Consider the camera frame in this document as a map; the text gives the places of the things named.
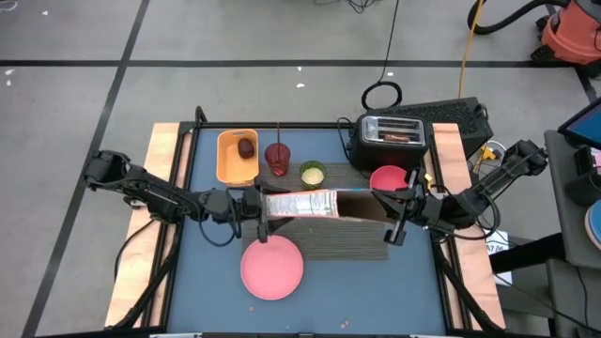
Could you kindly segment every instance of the black toaster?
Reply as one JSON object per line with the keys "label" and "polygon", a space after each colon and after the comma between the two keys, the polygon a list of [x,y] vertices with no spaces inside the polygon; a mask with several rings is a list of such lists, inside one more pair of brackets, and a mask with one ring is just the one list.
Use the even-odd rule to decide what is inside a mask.
{"label": "black toaster", "polygon": [[367,112],[351,132],[349,160],[358,170],[383,165],[412,169],[421,165],[432,134],[432,124],[420,118]]}

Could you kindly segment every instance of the small bowl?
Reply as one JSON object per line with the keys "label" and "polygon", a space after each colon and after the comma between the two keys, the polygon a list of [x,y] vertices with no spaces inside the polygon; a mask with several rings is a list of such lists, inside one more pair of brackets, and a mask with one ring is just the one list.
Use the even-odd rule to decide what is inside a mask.
{"label": "small bowl", "polygon": [[[323,173],[323,179],[321,180],[321,182],[319,182],[317,184],[309,184],[309,183],[305,183],[305,181],[302,180],[302,173],[307,171],[307,169],[311,169],[311,168],[317,168],[317,169],[321,170],[321,172]],[[302,182],[302,187],[305,190],[316,190],[316,189],[319,189],[321,187],[321,183],[323,183],[323,181],[326,180],[326,166],[318,161],[307,161],[300,166],[299,175],[300,175],[300,182]]]}
{"label": "small bowl", "polygon": [[394,165],[379,167],[369,178],[369,188],[387,192],[394,192],[399,188],[406,188],[405,176],[407,171]]}

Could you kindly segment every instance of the concrete floor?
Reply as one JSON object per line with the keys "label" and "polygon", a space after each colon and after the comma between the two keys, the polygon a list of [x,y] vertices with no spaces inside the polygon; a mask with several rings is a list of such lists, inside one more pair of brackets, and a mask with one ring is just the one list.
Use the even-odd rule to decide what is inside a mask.
{"label": "concrete floor", "polygon": [[[378,79],[381,68],[355,67],[357,61],[307,67],[303,60],[382,59],[394,8],[394,1],[383,0],[358,15],[344,2],[318,6],[310,0],[150,0],[147,11],[140,13],[143,21],[139,35],[133,35],[133,50],[124,53],[145,2],[29,0],[0,12],[2,337],[102,328],[113,260],[130,211],[118,196],[106,192],[85,192],[79,207],[77,194],[72,199],[91,143],[142,163],[153,123],[191,120],[198,104],[212,121],[353,119],[362,113],[362,91]],[[482,23],[505,17],[521,3],[490,1]],[[471,4],[401,0],[391,59],[415,62],[401,62],[404,67],[388,72],[403,87],[403,103],[456,97],[456,61],[465,48]],[[497,34],[476,37],[470,59],[527,60],[538,45],[534,21],[546,14],[538,8]],[[297,61],[273,67],[199,62],[182,68],[137,64],[125,69],[129,60]],[[442,63],[421,63],[425,60]],[[520,138],[542,145],[543,131],[556,129],[589,102],[573,69],[488,65],[467,69],[464,96],[487,105],[494,139],[507,146]],[[595,89],[601,90],[601,82],[592,82],[590,96]],[[385,89],[370,98],[373,106],[392,101]],[[105,117],[110,117],[106,129]],[[70,214],[74,220],[67,213],[69,203],[77,211]],[[501,229],[512,236],[540,238],[559,231],[548,172],[520,180],[499,205]],[[68,234],[65,229],[71,225]],[[46,275],[48,293],[40,284],[61,228],[70,236],[60,265],[54,261]],[[35,308],[38,313],[31,312],[37,294],[45,302],[45,307]],[[518,325],[520,320],[509,322]]]}

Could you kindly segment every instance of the blue table surface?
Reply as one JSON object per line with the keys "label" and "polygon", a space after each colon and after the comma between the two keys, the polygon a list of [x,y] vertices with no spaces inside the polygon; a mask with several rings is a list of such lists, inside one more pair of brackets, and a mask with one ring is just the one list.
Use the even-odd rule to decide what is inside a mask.
{"label": "blue table surface", "polygon": [[[202,130],[191,189],[223,188],[215,176],[219,130]],[[259,131],[259,159],[276,142],[275,131]],[[336,130],[282,131],[291,162],[345,162]],[[203,223],[223,241],[228,225]],[[242,284],[241,240],[224,248],[205,242],[198,224],[184,223],[169,333],[264,332],[443,335],[444,320],[428,234],[406,226],[402,247],[390,246],[383,261],[305,261],[299,287],[283,300],[260,300]],[[348,320],[349,325],[341,328]]]}

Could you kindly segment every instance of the placemat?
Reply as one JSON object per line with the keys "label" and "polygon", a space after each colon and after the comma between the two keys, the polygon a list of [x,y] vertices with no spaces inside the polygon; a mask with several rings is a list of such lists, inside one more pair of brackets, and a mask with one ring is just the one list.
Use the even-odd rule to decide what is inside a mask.
{"label": "placemat", "polygon": [[[324,163],[323,188],[368,188],[369,181],[346,163]],[[290,163],[287,175],[276,177],[266,164],[259,167],[260,178],[269,184],[302,191],[300,163]],[[388,245],[383,241],[384,227],[375,222],[341,222],[325,219],[294,220],[277,231],[292,240],[302,257],[310,260],[383,260],[388,259]],[[242,246],[246,250],[256,240],[256,223],[242,228]]]}

